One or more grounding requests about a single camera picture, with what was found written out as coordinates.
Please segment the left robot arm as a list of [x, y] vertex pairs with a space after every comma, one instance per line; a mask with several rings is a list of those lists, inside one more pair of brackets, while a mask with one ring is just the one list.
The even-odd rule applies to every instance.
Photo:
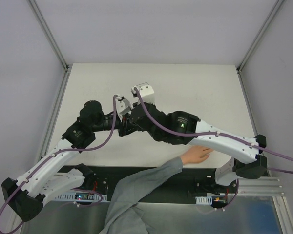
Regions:
[[51, 177], [80, 153], [105, 146], [114, 130], [125, 135], [131, 109], [131, 103], [120, 96], [113, 98], [113, 110], [109, 114], [103, 113], [98, 101], [86, 102], [76, 121], [44, 158], [17, 179], [3, 181], [4, 206], [9, 206], [23, 222], [28, 222], [60, 194], [74, 188], [90, 189], [94, 173], [84, 164], [58, 179], [51, 180]]

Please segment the grey sleeved forearm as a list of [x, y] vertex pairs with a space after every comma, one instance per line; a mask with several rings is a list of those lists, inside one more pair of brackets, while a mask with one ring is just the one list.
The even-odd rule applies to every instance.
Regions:
[[180, 157], [160, 167], [147, 169], [121, 179], [111, 198], [102, 234], [155, 234], [156, 230], [144, 222], [144, 211], [136, 204], [173, 175], [183, 169]]

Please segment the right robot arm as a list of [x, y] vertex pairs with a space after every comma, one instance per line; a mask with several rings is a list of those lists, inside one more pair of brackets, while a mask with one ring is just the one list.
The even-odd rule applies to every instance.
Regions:
[[231, 156], [222, 167], [215, 170], [210, 187], [222, 192], [233, 181], [258, 179], [267, 170], [267, 158], [262, 155], [266, 137], [243, 137], [213, 127], [199, 117], [183, 111], [165, 114], [155, 105], [143, 103], [131, 110], [130, 121], [139, 130], [146, 131], [157, 142], [171, 145], [199, 145]]

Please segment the mannequin hand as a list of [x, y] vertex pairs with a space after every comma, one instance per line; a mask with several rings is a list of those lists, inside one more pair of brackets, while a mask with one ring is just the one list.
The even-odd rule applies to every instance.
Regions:
[[188, 151], [180, 156], [180, 159], [184, 165], [197, 164], [208, 159], [213, 149], [203, 146], [193, 146]]

